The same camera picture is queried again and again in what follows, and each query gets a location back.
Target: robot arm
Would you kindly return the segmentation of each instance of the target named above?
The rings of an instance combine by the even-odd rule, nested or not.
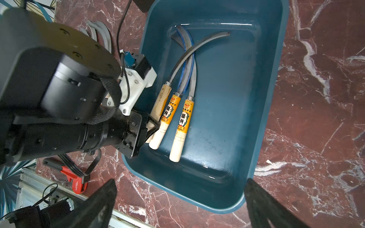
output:
[[[118,109],[121,70],[105,48],[21,8],[7,10],[0,28],[0,165],[108,145],[138,155],[159,124]],[[100,105],[107,92],[113,107]]]

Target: screw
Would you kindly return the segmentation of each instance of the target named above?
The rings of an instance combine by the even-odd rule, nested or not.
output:
[[[73,52],[73,55],[82,59],[82,55],[80,53],[77,53],[76,51]]]

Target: gray curved part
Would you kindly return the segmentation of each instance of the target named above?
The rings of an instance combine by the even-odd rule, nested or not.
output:
[[[182,47],[182,49],[184,49],[183,40],[177,32],[171,35],[171,39],[176,41]],[[194,97],[195,87],[196,87],[196,60],[194,61],[193,72],[190,77],[189,96]]]
[[[224,31],[224,32],[216,32],[216,33],[213,33],[207,37],[205,37],[204,39],[200,40],[198,43],[196,43],[194,46],[192,46],[191,48],[189,48],[181,57],[180,59],[177,61],[177,63],[175,64],[174,68],[172,69],[171,71],[171,74],[170,74],[170,80],[169,82],[171,83],[172,80],[174,79],[177,71],[180,69],[180,67],[183,65],[183,63],[185,62],[185,60],[188,59],[188,57],[193,54],[197,49],[199,49],[201,46],[203,46],[204,44],[212,41],[212,40],[215,40],[215,39],[218,39],[218,38],[221,38],[221,37],[226,37],[226,36],[229,36],[231,34],[231,32],[229,31]]]
[[[80,29],[80,32],[82,32],[82,33],[83,33],[83,34],[85,34],[86,36],[89,36],[88,32],[86,32],[86,30],[85,30],[85,29],[83,29],[83,28],[81,28],[81,29]]]
[[[174,41],[176,41],[184,49],[183,40],[179,36],[179,33],[175,32],[174,34],[172,34],[171,35],[171,39],[173,39]]]
[[[182,39],[186,45],[186,49],[189,49],[192,46],[192,42],[190,40],[190,36],[189,36],[188,32],[182,26],[177,26],[176,29],[182,36]],[[177,88],[177,92],[179,94],[183,93],[186,85],[189,83],[190,76],[191,76],[190,72],[192,70],[191,69],[192,67],[193,67],[193,55],[190,55],[185,63],[185,70],[184,70],[184,74],[183,74],[180,86],[179,86],[179,88]]]
[[[196,61],[194,61],[193,73],[190,78],[189,96],[194,97],[196,87]]]
[[[100,33],[101,37],[103,38],[104,41],[104,48],[107,49],[109,51],[109,47],[108,47],[108,41],[107,41],[107,36],[104,33],[103,29],[97,25],[92,23],[91,21],[87,20],[86,24],[90,27],[90,28],[94,28],[98,33]]]
[[[89,25],[89,22],[91,23],[91,21],[87,20],[87,21],[86,21],[86,25],[90,28],[90,31],[91,31],[91,38],[97,42],[97,38],[96,38],[96,30],[95,30],[93,27],[91,27],[91,26]]]
[[[100,22],[100,21],[96,20],[93,23],[97,24],[104,31],[104,34],[107,37],[107,42],[108,42],[107,50],[111,53],[112,52],[112,40],[110,38],[110,33],[109,33],[108,28],[106,27],[106,25],[103,22]]]

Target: blue connector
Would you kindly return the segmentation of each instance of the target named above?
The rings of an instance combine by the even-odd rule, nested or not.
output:
[[[132,67],[136,60],[132,57],[129,51],[124,53],[124,62],[126,63],[127,67]]]

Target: wooden handle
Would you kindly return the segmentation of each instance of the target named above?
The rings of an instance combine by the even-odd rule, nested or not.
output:
[[[160,90],[160,93],[157,96],[157,99],[155,101],[155,104],[153,105],[152,111],[151,111],[151,116],[155,119],[155,120],[159,120],[161,115],[162,115],[162,111],[163,108],[165,107],[165,104],[167,102],[167,98],[169,97],[171,91],[171,87],[163,84],[162,88]],[[154,127],[154,124],[151,122],[148,122],[147,124],[147,129],[151,130]],[[152,136],[150,138],[147,139],[146,143],[149,143],[152,139]]]
[[[172,143],[170,160],[173,162],[179,162],[181,153],[185,143],[186,134],[188,133],[191,114],[193,112],[194,102],[186,99],[183,107],[183,111],[180,116],[179,125],[177,126],[174,142]]]
[[[172,118],[176,112],[177,107],[179,106],[181,98],[177,95],[172,95],[169,104],[166,106],[165,111],[163,112],[163,116],[161,117],[161,125],[155,134],[153,134],[153,138],[150,141],[150,148],[157,150],[162,142],[162,139],[165,136],[167,128],[170,125]]]

